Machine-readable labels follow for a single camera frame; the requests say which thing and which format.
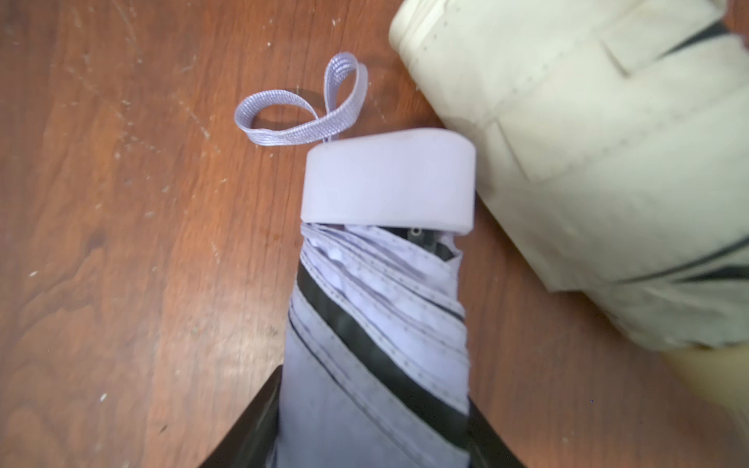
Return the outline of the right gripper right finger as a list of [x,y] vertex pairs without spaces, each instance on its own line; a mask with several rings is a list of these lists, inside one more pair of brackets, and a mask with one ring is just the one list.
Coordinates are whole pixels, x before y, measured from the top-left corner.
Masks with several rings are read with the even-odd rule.
[[524,468],[473,401],[467,425],[470,468]]

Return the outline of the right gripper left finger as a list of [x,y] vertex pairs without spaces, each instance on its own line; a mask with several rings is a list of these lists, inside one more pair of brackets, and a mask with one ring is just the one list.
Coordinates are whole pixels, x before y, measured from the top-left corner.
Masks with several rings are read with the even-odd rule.
[[279,429],[282,366],[277,367],[250,405],[200,468],[263,468],[274,466]]

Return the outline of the lilac umbrella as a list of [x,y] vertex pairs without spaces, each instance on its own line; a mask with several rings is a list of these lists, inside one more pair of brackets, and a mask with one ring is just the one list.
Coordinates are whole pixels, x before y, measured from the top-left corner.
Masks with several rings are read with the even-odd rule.
[[345,138],[369,77],[340,53],[326,112],[275,131],[257,115],[301,96],[244,99],[237,126],[259,146],[309,144],[302,249],[291,294],[272,467],[466,467],[469,356],[458,298],[474,226],[476,150],[417,129]]

